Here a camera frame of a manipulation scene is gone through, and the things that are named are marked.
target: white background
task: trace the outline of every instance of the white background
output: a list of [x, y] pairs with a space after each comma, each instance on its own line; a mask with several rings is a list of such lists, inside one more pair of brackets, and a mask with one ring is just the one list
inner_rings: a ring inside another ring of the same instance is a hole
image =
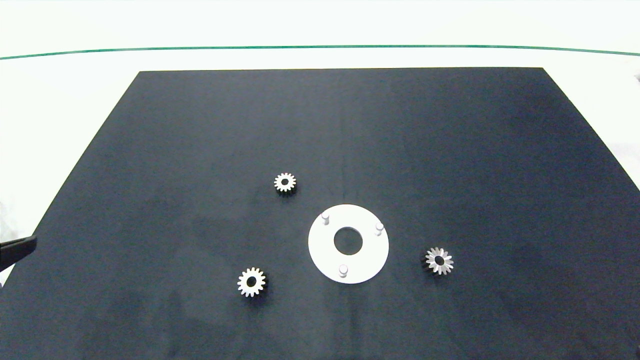
[[[128, 47], [475, 44], [640, 53], [633, 1], [0, 1], [0, 57]], [[640, 57], [516, 49], [180, 50], [0, 60], [0, 241], [29, 236], [138, 71], [544, 67], [640, 187]], [[0, 273], [4, 284], [11, 269]]]

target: green line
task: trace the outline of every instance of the green line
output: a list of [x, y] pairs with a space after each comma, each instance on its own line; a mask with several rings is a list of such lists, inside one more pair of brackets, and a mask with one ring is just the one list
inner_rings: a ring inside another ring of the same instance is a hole
[[90, 49], [90, 50], [59, 51], [57, 53], [3, 56], [3, 57], [0, 57], [0, 60], [35, 58], [38, 56], [54, 56], [54, 55], [67, 55], [67, 54], [113, 53], [116, 51], [247, 50], [247, 49], [400, 49], [400, 48], [526, 49], [526, 50], [554, 50], [554, 51], [573, 51], [577, 53], [640, 56], [640, 53], [628, 53], [626, 51], [574, 49], [571, 47], [520, 46], [520, 45], [255, 45], [255, 46], [126, 47], [121, 49]]

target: spur gear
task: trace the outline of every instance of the spur gear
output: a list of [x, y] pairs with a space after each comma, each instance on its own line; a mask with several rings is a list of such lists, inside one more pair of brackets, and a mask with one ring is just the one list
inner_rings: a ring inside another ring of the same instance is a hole
[[245, 297], [260, 295], [267, 288], [267, 277], [259, 268], [246, 269], [238, 279], [240, 280], [237, 282], [238, 290]]
[[451, 255], [444, 249], [431, 248], [422, 256], [422, 267], [429, 271], [433, 269], [434, 274], [447, 275], [453, 269]]
[[296, 192], [296, 177], [288, 172], [276, 176], [273, 181], [275, 188], [281, 195], [290, 195]]

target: gear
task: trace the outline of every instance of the gear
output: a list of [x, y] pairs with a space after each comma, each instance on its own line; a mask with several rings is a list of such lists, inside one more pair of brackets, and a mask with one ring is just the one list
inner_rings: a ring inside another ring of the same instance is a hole
[[426, 254], [422, 256], [422, 267], [429, 271], [433, 269], [434, 274], [447, 275], [453, 269], [453, 261], [451, 255], [444, 249], [431, 248]]
[[276, 176], [273, 183], [281, 195], [290, 195], [296, 192], [296, 178], [288, 172]]
[[246, 269], [242, 272], [242, 276], [238, 277], [238, 290], [245, 297], [253, 297], [260, 295], [267, 287], [267, 277], [259, 268]]

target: black object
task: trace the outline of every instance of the black object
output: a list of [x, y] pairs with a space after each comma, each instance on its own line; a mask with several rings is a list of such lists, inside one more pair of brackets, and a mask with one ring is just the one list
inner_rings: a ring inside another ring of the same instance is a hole
[[0, 271], [32, 253], [38, 245], [36, 236], [0, 243]]
[[[266, 186], [282, 169], [294, 197]], [[308, 252], [344, 203], [389, 235], [362, 284]], [[638, 189], [543, 69], [141, 72], [3, 289], [0, 359], [633, 359], [639, 233]], [[429, 244], [452, 274], [417, 266]]]

